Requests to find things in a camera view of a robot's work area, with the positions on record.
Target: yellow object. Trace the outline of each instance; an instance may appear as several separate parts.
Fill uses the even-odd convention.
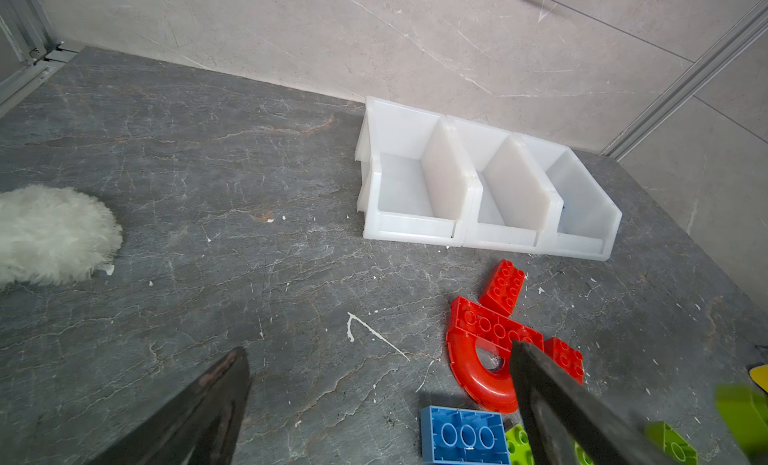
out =
[[[760,365],[750,370],[750,377],[757,383],[757,386],[768,393],[768,365]]]

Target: blue toy block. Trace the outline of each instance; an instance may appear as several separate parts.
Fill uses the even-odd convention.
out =
[[[502,415],[461,408],[422,409],[422,459],[443,465],[512,465]]]

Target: white debris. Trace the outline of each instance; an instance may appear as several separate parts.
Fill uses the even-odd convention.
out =
[[[390,347],[392,347],[395,350],[397,350],[397,353],[399,353],[400,355],[403,355],[406,358],[406,360],[411,361],[411,359],[408,358],[408,356],[406,354],[402,353],[402,350],[400,350],[395,345],[392,345],[391,343],[389,343],[389,341],[385,337],[383,337],[381,334],[379,334],[378,331],[373,330],[366,322],[360,320],[360,318],[358,318],[357,316],[352,315],[349,311],[346,312],[346,314],[350,316],[350,319],[348,321],[346,321],[346,335],[350,338],[350,341],[355,341],[355,337],[352,335],[352,320],[357,320],[357,321],[360,322],[360,324],[362,326],[364,326],[372,334],[374,334],[376,336],[376,338],[379,338],[379,339],[383,340],[387,345],[389,345]]]

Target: white fur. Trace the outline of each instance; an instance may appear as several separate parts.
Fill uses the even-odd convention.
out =
[[[0,288],[88,278],[111,263],[121,231],[109,208],[72,188],[34,184],[0,193]]]

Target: red arch toy piece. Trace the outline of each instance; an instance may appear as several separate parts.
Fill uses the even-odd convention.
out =
[[[513,413],[518,409],[509,374],[514,340],[544,349],[544,337],[536,330],[464,297],[451,303],[451,323],[446,334],[451,371],[458,384],[485,410]],[[497,371],[487,370],[478,358],[476,347],[500,356],[502,366]]]

